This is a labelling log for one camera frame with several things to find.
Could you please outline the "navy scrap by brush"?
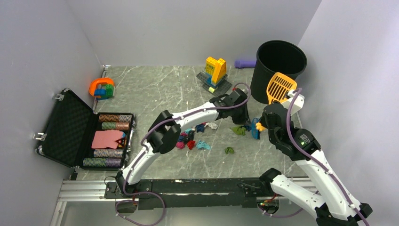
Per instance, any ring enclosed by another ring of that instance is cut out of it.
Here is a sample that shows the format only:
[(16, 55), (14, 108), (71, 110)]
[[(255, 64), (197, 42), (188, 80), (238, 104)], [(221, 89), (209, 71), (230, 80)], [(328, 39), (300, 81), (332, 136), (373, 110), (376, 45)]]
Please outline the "navy scrap by brush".
[(186, 139), (187, 139), (187, 135), (180, 135), (177, 141), (179, 143), (184, 143)]

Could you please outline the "crumpled navy paper scrap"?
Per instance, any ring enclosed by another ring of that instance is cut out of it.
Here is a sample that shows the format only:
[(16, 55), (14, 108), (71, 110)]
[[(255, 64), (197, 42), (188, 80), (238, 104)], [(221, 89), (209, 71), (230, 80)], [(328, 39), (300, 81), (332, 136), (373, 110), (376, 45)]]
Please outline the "crumpled navy paper scrap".
[(199, 133), (199, 132), (204, 132), (204, 130), (205, 130), (205, 124), (202, 123), (202, 124), (196, 125), (196, 126), (195, 126), (195, 130), (196, 130), (197, 133)]

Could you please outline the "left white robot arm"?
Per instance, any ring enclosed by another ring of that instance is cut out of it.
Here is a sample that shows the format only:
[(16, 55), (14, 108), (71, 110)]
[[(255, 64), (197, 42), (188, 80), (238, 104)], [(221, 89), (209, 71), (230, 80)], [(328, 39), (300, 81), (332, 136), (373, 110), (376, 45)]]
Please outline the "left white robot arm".
[(116, 176), (117, 192), (124, 198), (134, 194), (138, 184), (152, 163), (162, 154), (175, 148), (180, 134), (188, 128), (230, 117), (234, 124), (248, 122), (247, 102), (250, 92), (235, 88), (230, 94), (210, 99), (201, 106), (184, 112), (162, 111), (141, 140), (142, 149), (131, 163)]

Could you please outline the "blue hand brush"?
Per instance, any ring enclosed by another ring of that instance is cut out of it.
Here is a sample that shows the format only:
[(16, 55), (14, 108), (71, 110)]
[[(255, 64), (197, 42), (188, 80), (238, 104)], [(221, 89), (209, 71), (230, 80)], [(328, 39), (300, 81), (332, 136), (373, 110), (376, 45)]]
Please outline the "blue hand brush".
[(252, 120), (252, 122), (251, 122), (251, 134), (252, 134), (252, 137), (253, 137), (254, 139), (256, 139), (256, 140), (259, 140), (259, 139), (260, 139), (259, 131), (258, 131), (258, 129), (256, 128), (256, 124), (259, 122), (259, 119), (260, 119), (260, 118), (254, 118), (254, 119)]

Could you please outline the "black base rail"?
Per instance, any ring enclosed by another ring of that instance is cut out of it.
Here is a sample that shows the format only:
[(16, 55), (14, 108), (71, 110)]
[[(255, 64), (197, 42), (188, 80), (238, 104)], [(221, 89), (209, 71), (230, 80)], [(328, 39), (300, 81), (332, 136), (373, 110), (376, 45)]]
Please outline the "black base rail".
[(142, 179), (122, 191), (122, 181), (106, 184), (105, 199), (138, 200), (139, 210), (180, 207), (241, 206), (255, 208), (273, 197), (274, 192), (258, 178)]

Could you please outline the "large green paper scrap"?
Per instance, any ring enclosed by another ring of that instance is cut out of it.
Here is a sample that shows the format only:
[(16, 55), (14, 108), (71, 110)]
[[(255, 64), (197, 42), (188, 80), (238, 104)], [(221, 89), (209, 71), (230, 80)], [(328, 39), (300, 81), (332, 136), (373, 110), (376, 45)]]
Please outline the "large green paper scrap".
[(238, 136), (244, 136), (247, 132), (247, 129), (244, 126), (232, 127), (231, 130)]

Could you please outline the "dark grey brick baseplate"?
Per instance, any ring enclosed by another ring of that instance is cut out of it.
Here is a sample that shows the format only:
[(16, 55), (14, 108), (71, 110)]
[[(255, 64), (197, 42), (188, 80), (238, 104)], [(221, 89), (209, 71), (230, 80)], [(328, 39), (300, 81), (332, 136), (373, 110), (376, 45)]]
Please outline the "dark grey brick baseplate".
[(227, 81), (227, 77), (228, 75), (225, 74), (218, 83), (213, 84), (211, 81), (212, 76), (205, 71), (201, 71), (196, 75), (196, 78), (202, 82), (202, 88), (215, 97), (223, 95), (231, 89), (232, 84)]

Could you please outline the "white paper scrap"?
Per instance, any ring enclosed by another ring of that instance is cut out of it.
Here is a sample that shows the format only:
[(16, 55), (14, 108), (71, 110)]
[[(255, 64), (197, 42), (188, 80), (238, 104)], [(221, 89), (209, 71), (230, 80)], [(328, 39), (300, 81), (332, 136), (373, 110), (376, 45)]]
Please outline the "white paper scrap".
[(210, 127), (212, 130), (217, 130), (218, 129), (218, 125), (214, 122), (207, 122), (206, 126)]

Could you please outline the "yellow slotted scoop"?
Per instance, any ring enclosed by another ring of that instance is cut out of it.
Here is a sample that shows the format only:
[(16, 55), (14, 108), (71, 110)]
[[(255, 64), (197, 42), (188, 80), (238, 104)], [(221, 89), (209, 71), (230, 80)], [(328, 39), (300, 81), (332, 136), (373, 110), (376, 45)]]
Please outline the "yellow slotted scoop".
[[(265, 91), (268, 97), (267, 105), (270, 105), (272, 103), (281, 103), (283, 107), (286, 108), (285, 102), (288, 99), (287, 93), (290, 90), (295, 91), (296, 89), (297, 83), (293, 79), (282, 73), (275, 73), (269, 81)], [(256, 124), (256, 128), (259, 132), (266, 130), (266, 128), (261, 125), (260, 119), (259, 122)]]

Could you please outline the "red paper scrap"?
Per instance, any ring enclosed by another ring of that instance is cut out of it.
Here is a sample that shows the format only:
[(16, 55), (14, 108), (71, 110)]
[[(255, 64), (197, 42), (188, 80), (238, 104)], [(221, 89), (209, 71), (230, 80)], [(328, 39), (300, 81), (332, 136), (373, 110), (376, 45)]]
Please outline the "red paper scrap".
[(196, 146), (196, 142), (194, 140), (190, 140), (187, 142), (186, 145), (189, 148), (189, 150), (192, 150)]

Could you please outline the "black plastic trash bin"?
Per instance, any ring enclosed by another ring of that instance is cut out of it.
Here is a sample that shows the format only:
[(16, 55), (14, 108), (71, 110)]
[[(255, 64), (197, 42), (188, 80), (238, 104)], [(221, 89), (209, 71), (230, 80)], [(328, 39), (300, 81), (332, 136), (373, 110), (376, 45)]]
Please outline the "black plastic trash bin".
[(256, 63), (250, 84), (252, 98), (268, 103), (266, 88), (275, 73), (282, 73), (295, 80), (305, 71), (306, 54), (295, 44), (284, 40), (263, 43), (256, 52)]

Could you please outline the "purple cylinder object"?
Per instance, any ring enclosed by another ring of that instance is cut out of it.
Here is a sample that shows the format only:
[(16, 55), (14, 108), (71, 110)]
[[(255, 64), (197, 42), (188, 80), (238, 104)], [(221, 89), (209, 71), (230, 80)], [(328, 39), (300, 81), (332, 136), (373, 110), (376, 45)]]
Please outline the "purple cylinder object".
[(256, 65), (256, 61), (249, 61), (249, 60), (236, 60), (234, 62), (234, 67), (241, 69), (241, 68), (254, 68)]

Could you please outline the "black paper scrap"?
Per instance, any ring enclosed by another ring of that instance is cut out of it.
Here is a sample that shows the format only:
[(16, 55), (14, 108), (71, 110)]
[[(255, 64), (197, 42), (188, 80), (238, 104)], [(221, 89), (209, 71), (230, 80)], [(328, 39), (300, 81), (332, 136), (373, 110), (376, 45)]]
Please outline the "black paper scrap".
[(194, 132), (193, 132), (193, 131), (190, 131), (190, 132), (188, 133), (188, 135), (185, 136), (185, 138), (184, 138), (184, 143), (187, 144), (187, 143), (189, 143), (190, 141), (193, 141), (193, 140), (194, 140)]

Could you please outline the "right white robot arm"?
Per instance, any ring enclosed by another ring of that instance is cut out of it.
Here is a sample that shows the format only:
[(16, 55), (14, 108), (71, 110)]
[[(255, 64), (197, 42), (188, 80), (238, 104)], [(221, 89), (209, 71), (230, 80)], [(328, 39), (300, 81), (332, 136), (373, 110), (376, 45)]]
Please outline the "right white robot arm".
[(270, 168), (260, 177), (264, 195), (282, 195), (311, 214), (319, 226), (356, 226), (373, 212), (342, 185), (314, 135), (296, 128), (287, 118), (288, 110), (280, 103), (267, 105), (260, 119), (268, 130), (269, 141), (294, 161), (318, 190), (315, 194), (292, 182), (280, 171)]

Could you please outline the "black poker chip case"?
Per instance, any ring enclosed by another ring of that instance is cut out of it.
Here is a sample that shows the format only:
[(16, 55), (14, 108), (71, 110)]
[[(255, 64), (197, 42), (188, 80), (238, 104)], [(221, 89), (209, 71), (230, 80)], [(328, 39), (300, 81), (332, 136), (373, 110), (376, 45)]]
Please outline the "black poker chip case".
[[(119, 170), (128, 160), (135, 127), (133, 113), (95, 113), (72, 90), (64, 89), (54, 96), (55, 105), (44, 132), (36, 133), (35, 152), (52, 161), (70, 168), (84, 170)], [(101, 128), (98, 120), (101, 114), (130, 114), (128, 130), (122, 130), (126, 137), (117, 140), (116, 149), (91, 148), (94, 134)]]

